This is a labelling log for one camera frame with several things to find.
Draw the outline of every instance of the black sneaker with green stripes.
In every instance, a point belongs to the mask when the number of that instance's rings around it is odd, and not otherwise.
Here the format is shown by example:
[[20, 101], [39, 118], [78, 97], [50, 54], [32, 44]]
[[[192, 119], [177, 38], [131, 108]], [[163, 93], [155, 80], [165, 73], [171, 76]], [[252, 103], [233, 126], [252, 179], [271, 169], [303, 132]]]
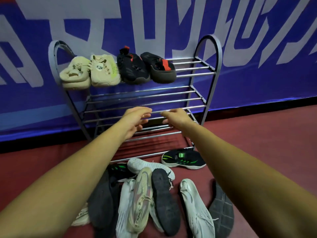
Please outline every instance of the black sneaker with green stripes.
[[182, 166], [188, 169], [200, 169], [206, 165], [199, 152], [183, 148], [164, 153], [161, 163], [170, 168]]
[[124, 182], [126, 180], [136, 177], [134, 173], [129, 171], [127, 163], [116, 163], [108, 166], [109, 176], [113, 176], [118, 182]]

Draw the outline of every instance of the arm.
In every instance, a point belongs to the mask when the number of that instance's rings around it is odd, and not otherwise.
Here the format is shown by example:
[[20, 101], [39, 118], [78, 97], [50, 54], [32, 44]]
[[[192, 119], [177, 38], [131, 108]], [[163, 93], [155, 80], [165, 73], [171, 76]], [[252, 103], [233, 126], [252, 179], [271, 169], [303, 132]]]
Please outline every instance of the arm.
[[193, 122], [182, 109], [164, 124], [189, 137], [209, 170], [259, 237], [317, 237], [317, 199], [255, 157]]
[[126, 111], [119, 122], [52, 168], [0, 213], [1, 237], [58, 237], [71, 225], [121, 143], [150, 117], [150, 108]]

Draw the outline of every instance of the wall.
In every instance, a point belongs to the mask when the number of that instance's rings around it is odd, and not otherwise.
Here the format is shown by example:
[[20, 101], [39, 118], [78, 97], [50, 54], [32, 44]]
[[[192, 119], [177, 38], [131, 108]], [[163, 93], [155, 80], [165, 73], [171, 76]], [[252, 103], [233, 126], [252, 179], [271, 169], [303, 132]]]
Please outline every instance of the wall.
[[[116, 56], [127, 45], [177, 58], [214, 33], [224, 56], [211, 109], [316, 96], [316, 8], [317, 0], [0, 0], [0, 141], [77, 128], [50, 71], [52, 40], [78, 56]], [[213, 47], [201, 55], [212, 63]], [[204, 94], [209, 78], [195, 79]], [[80, 109], [83, 96], [74, 99]]]

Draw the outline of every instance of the curved rack frame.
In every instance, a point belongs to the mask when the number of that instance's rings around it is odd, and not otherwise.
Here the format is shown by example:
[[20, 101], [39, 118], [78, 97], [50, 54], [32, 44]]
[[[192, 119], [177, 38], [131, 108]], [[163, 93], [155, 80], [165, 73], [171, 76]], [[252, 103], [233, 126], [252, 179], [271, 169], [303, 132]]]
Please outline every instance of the curved rack frame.
[[[201, 58], [198, 57], [198, 54], [203, 46], [203, 43], [206, 40], [210, 40], [216, 49], [216, 67], [212, 67], [209, 65], [207, 62], [203, 61]], [[221, 44], [220, 41], [217, 39], [216, 36], [214, 35], [206, 35], [200, 41], [198, 42], [196, 46], [196, 50], [194, 53], [193, 57], [187, 57], [187, 58], [173, 58], [173, 59], [168, 59], [173, 61], [173, 64], [176, 66], [176, 71], [177, 72], [185, 72], [185, 71], [190, 71], [190, 74], [183, 74], [183, 75], [177, 75], [177, 78], [184, 78], [184, 77], [190, 77], [189, 85], [186, 86], [178, 86], [178, 87], [167, 87], [167, 88], [152, 88], [152, 89], [145, 89], [145, 90], [137, 90], [137, 91], [132, 91], [132, 92], [120, 92], [120, 93], [105, 93], [105, 94], [98, 94], [98, 95], [91, 95], [90, 90], [87, 89], [85, 90], [87, 99], [85, 102], [85, 109], [83, 112], [79, 112], [77, 108], [74, 105], [74, 102], [69, 95], [69, 92], [67, 90], [64, 90], [61, 85], [61, 80], [59, 78], [59, 72], [57, 69], [57, 50], [58, 48], [64, 49], [72, 58], [75, 57], [73, 51], [71, 48], [63, 41], [55, 40], [52, 41], [49, 45], [49, 63], [50, 63], [50, 68], [53, 74], [53, 77], [55, 79], [55, 82], [58, 86], [61, 87], [61, 90], [65, 96], [65, 100], [67, 105], [69, 106], [75, 120], [77, 121], [79, 127], [81, 128], [82, 132], [84, 133], [85, 137], [87, 140], [91, 141], [95, 137], [98, 136], [98, 133], [104, 132], [105, 128], [110, 127], [113, 125], [115, 122], [112, 122], [112, 120], [118, 120], [122, 116], [107, 116], [107, 117], [100, 117], [99, 113], [101, 112], [109, 112], [109, 111], [115, 111], [115, 110], [123, 110], [123, 109], [128, 109], [128, 108], [133, 108], [135, 106], [126, 106], [126, 107], [116, 107], [116, 108], [109, 108], [107, 106], [107, 103], [111, 103], [111, 101], [117, 101], [117, 100], [123, 100], [123, 101], [128, 101], [128, 100], [141, 100], [144, 98], [152, 98], [155, 97], [159, 99], [160, 97], [173, 97], [174, 95], [180, 95], [180, 94], [186, 94], [187, 98], [182, 98], [182, 99], [176, 99], [176, 100], [168, 100], [168, 101], [156, 101], [156, 102], [148, 102], [144, 104], [140, 104], [138, 106], [154, 106], [154, 105], [160, 105], [160, 104], [171, 104], [171, 103], [180, 103], [180, 102], [186, 102], [186, 106], [183, 107], [182, 109], [187, 111], [187, 114], [197, 123], [200, 125], [203, 125], [205, 122], [205, 119], [207, 117], [208, 109], [210, 107], [211, 101], [213, 94], [215, 92], [216, 84], [218, 81], [221, 65], [222, 65], [222, 49], [221, 49]], [[206, 72], [203, 73], [196, 73], [197, 70], [202, 69], [203, 71], [206, 70]], [[211, 80], [211, 85], [209, 88], [208, 96], [205, 99], [194, 87], [194, 78], [199, 77], [199, 76], [207, 76], [211, 75], [212, 80]], [[163, 94], [154, 94], [154, 95], [147, 95], [148, 92], [150, 91], [168, 91], [171, 93], [163, 93]], [[196, 106], [190, 106], [190, 101], [193, 100], [200, 100], [202, 102], [202, 105], [196, 105]], [[202, 115], [200, 116], [200, 120], [197, 121], [195, 116], [192, 113], [192, 109], [194, 108], [204, 108]], [[163, 110], [160, 111], [155, 111], [152, 113], [159, 113], [162, 112]], [[87, 115], [93, 114], [95, 118], [87, 118]], [[154, 117], [150, 118], [149, 120], [155, 120], [155, 119], [162, 119], [162, 117]], [[90, 135], [88, 130], [87, 130], [87, 124], [95, 123], [95, 132], [94, 135]], [[137, 140], [145, 140], [145, 139], [150, 139], [150, 138], [155, 138], [155, 137], [160, 137], [160, 136], [166, 136], [166, 135], [173, 135], [173, 134], [179, 134], [180, 131], [177, 132], [170, 132], [170, 133], [163, 133], [163, 134], [157, 134], [158, 132], [161, 131], [167, 131], [172, 128], [170, 128], [168, 125], [156, 125], [154, 127], [147, 127], [143, 128], [142, 131], [136, 132], [134, 137], [132, 137], [129, 140], [126, 140], [125, 142], [133, 142]], [[147, 133], [153, 133], [150, 136], [146, 137], [135, 137]], [[192, 146], [186, 147], [186, 149], [195, 149], [194, 143], [192, 143]], [[122, 161], [127, 161], [131, 158], [147, 158], [150, 156], [156, 156], [163, 154], [167, 151], [163, 152], [158, 152], [158, 153], [150, 153], [146, 155], [141, 155], [141, 156], [135, 156], [135, 157], [130, 157], [130, 158], [125, 158], [125, 159], [120, 159], [120, 160], [113, 160], [110, 163], [113, 162], [122, 162]]]

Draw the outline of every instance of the black sneaker with red accent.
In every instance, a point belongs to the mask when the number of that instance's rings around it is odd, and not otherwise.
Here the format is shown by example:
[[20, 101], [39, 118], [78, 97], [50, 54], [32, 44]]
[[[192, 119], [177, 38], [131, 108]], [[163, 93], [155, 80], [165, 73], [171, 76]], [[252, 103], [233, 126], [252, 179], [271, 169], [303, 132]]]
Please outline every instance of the black sneaker with red accent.
[[120, 49], [117, 56], [117, 65], [121, 79], [127, 84], [142, 84], [150, 80], [150, 74], [145, 63], [135, 53], [129, 53], [130, 48]]
[[176, 70], [171, 61], [149, 52], [141, 54], [151, 79], [156, 83], [172, 83], [176, 80]]

